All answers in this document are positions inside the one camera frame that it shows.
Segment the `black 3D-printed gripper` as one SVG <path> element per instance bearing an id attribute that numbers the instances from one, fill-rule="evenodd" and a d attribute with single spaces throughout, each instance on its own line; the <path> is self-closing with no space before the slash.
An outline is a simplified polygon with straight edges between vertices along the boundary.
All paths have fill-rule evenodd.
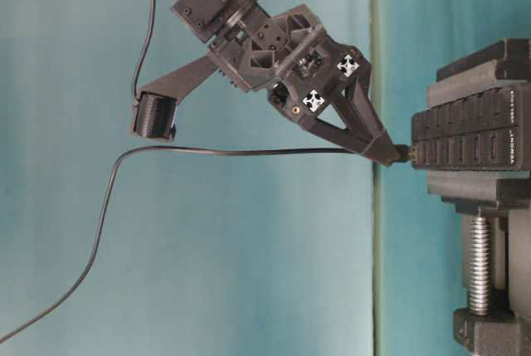
<path id="1" fill-rule="evenodd" d="M 371 65 L 355 46 L 335 41 L 307 6 L 270 17 L 241 7 L 216 33 L 207 63 L 307 132 L 380 164 L 394 163 L 392 143 L 368 97 Z M 321 119 L 332 107 L 341 127 Z"/>

